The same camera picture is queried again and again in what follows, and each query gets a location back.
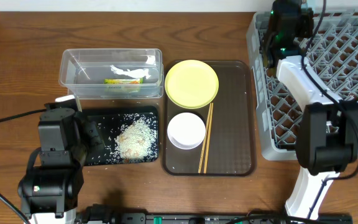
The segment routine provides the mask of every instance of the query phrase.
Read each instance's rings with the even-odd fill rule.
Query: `clear plastic bin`
[[[147,74],[136,84],[105,84],[105,80],[133,80],[118,75],[141,69]],[[68,49],[63,53],[60,84],[79,98],[160,98],[163,64],[159,49]]]

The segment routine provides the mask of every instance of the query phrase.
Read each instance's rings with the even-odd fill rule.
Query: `dish rack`
[[[316,25],[321,15],[315,14]],[[295,141],[302,119],[298,103],[288,89],[263,66],[260,43],[270,12],[257,12],[247,31],[247,46],[257,92],[257,123],[262,155],[268,160],[296,159]],[[295,39],[305,48],[307,39]],[[325,84],[345,100],[358,102],[358,11],[329,12],[307,53],[310,64]],[[329,132],[335,127],[327,126]]]

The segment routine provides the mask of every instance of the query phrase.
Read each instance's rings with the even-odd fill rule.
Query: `round yellow lid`
[[[178,106],[201,108],[218,93],[219,80],[215,71],[198,60],[185,60],[174,65],[165,79],[165,91]]]

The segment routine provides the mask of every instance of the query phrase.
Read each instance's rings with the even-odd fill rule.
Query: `speckled black tray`
[[[166,132],[164,169],[172,175],[249,175],[256,167],[254,108],[251,94],[253,82],[249,69],[247,65],[238,61],[205,62],[215,70],[219,78],[219,91],[213,100],[214,110],[206,174],[198,173],[202,143],[194,149],[182,150],[169,141]],[[165,98],[165,130],[170,120],[183,112],[197,114],[204,123],[206,122],[209,105],[188,110],[177,106],[167,96]]]
[[[91,148],[86,158],[86,166],[97,166],[107,164],[123,164],[136,162],[152,162],[158,158],[158,114],[153,106],[142,108],[113,108],[113,109],[89,109],[83,110],[90,121],[96,122],[104,140],[104,149]],[[145,156],[143,159],[130,160],[120,158],[115,154],[115,138],[122,133],[121,126],[131,125],[134,121],[144,118],[150,129],[157,131],[157,139],[152,143],[151,156]]]

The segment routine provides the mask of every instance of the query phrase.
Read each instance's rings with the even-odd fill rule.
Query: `wooden chopstick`
[[[211,103],[209,104],[209,110],[208,110],[208,116],[206,118],[206,126],[205,126],[205,137],[203,141],[203,147],[201,148],[201,157],[200,157],[200,164],[198,165],[198,173],[201,173],[201,166],[203,165],[203,159],[204,159],[204,147],[205,147],[205,140],[207,137],[208,132],[208,126],[209,126],[209,115],[211,114]]]
[[[204,174],[206,173],[206,166],[208,165],[208,152],[209,152],[209,140],[211,139],[211,126],[212,126],[212,114],[214,111],[214,103],[211,105],[211,116],[209,117],[209,126],[208,126],[208,137],[206,140],[206,152],[205,152],[205,163],[204,163]]]

